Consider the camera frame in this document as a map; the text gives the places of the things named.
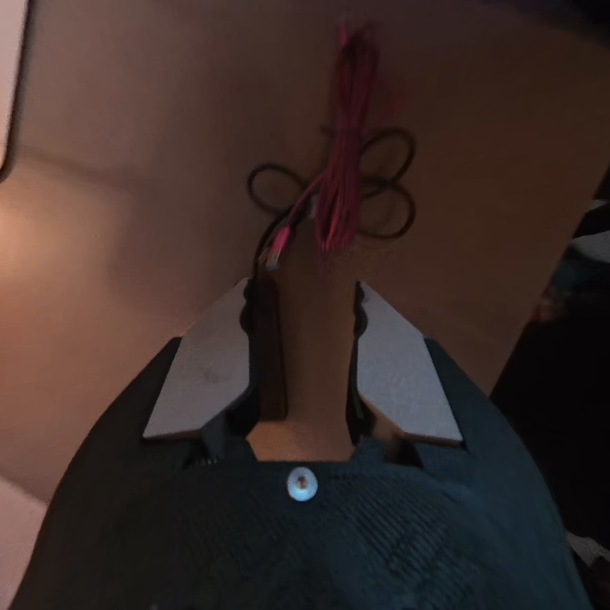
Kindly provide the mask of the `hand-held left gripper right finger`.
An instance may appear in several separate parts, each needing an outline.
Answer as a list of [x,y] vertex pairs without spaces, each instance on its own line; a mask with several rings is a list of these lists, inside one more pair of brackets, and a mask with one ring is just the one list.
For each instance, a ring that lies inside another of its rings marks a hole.
[[353,441],[381,417],[410,440],[461,445],[424,335],[364,282],[356,283],[354,312],[347,404]]

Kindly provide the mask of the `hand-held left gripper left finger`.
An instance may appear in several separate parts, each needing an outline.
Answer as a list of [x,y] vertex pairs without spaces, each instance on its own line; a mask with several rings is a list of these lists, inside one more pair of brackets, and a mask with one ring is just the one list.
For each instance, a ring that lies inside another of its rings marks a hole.
[[247,436],[261,415],[255,283],[242,279],[179,340],[143,438],[198,435],[220,420]]

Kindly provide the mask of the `black plastic usb hub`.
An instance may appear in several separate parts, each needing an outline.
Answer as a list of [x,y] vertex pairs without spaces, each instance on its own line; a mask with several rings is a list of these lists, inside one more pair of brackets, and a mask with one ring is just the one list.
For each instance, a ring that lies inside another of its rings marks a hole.
[[[396,140],[404,148],[405,156],[400,166],[390,176],[378,172],[365,174],[361,179],[360,204],[392,193],[399,196],[404,205],[404,221],[391,232],[380,233],[369,227],[358,227],[356,235],[374,242],[392,242],[401,239],[416,220],[416,202],[401,183],[417,153],[416,136],[409,130],[384,127],[370,135],[361,147],[361,154],[388,140]],[[256,180],[265,173],[277,173],[298,187],[304,195],[304,203],[293,203],[279,209],[266,202],[255,189]],[[256,359],[255,372],[259,398],[262,402],[263,421],[283,421],[288,415],[288,396],[284,347],[282,344],[279,289],[273,278],[284,253],[307,215],[314,212],[314,198],[320,187],[317,180],[306,180],[288,166],[267,162],[255,166],[248,174],[246,191],[250,201],[259,209],[274,217],[264,230],[253,255],[251,278],[248,280],[247,305],[240,317],[248,332],[254,333],[251,358]]]

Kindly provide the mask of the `person's legs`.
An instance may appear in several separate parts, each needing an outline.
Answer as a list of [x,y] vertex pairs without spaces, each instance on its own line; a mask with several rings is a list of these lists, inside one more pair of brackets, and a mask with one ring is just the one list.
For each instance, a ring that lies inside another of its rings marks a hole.
[[583,561],[609,560],[609,196],[580,221],[491,395]]

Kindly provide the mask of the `white stand base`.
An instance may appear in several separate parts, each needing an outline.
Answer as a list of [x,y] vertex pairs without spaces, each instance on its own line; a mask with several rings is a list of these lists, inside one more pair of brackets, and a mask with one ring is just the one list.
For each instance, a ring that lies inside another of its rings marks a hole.
[[15,163],[35,1],[1,1],[1,182]]

